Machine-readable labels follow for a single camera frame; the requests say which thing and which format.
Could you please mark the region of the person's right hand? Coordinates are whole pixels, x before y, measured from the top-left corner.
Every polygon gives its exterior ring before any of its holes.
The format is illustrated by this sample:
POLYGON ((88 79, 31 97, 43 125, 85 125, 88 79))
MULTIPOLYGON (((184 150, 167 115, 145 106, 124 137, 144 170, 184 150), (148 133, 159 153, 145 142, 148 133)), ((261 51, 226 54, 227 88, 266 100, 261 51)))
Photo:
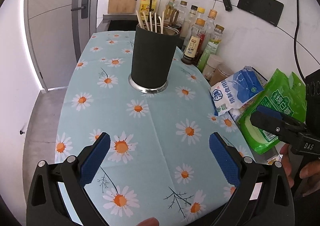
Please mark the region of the person's right hand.
MULTIPOLYGON (((280 150, 280 154, 282 155, 281 163, 285 170, 285 174, 287 176, 287 180, 289 182, 289 186, 293 187, 294 180, 291 177, 292 165, 289 158, 289 144, 283 145, 280 150)), ((314 192, 319 190, 319 160, 315 160, 306 164, 302 170, 300 171, 299 177, 301 179, 307 179, 308 187, 307 190, 309 192, 314 192)))

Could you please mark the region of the person's left hand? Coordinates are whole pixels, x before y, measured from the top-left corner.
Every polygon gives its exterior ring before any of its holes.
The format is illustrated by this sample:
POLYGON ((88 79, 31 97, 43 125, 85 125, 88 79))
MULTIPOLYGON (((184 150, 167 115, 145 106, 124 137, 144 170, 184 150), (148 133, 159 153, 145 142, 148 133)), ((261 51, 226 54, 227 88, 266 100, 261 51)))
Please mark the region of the person's left hand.
POLYGON ((159 221, 152 217, 138 223, 137 226, 159 226, 159 221))

